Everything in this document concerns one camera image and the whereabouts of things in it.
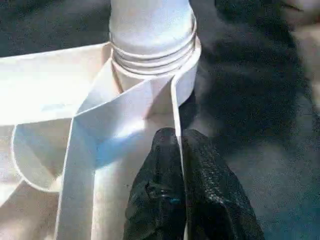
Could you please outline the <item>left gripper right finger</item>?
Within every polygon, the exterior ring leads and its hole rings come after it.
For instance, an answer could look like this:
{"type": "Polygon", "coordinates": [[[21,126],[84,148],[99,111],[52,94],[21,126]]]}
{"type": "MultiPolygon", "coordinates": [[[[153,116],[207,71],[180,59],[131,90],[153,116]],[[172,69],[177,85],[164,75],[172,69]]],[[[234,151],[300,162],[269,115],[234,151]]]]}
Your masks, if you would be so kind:
{"type": "Polygon", "coordinates": [[[237,176],[212,141],[194,129],[182,134],[189,240],[263,240],[237,176]]]}

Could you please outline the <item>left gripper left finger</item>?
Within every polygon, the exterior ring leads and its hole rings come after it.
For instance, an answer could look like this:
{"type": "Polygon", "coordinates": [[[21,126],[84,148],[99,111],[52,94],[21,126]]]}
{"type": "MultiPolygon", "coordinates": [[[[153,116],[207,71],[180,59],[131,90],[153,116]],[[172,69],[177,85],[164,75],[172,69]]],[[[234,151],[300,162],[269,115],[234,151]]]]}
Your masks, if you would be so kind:
{"type": "Polygon", "coordinates": [[[125,240],[182,240],[186,197],[175,130],[159,129],[137,173],[125,210],[125,240]]]}

